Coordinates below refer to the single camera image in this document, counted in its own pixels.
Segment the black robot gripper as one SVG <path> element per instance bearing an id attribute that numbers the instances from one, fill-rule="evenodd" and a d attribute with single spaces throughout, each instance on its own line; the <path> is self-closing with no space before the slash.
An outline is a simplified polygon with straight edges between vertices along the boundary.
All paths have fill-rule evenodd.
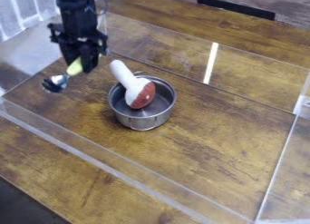
<path id="1" fill-rule="evenodd" d="M 106 53 L 108 36 L 97 30 L 94 4 L 57 4 L 61 22 L 46 25 L 50 42 L 57 44 L 66 64 L 81 57 L 84 73 L 97 67 L 98 54 Z"/>

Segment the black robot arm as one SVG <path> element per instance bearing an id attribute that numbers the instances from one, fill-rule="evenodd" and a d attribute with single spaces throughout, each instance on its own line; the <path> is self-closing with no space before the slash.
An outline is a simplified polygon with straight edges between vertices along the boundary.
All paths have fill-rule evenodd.
<path id="1" fill-rule="evenodd" d="M 81 60 L 82 72 L 97 67 L 98 55 L 106 53 L 108 36 L 97 30 L 94 0 L 56 0 L 61 22 L 49 23 L 50 42 L 58 45 L 66 65 Z"/>

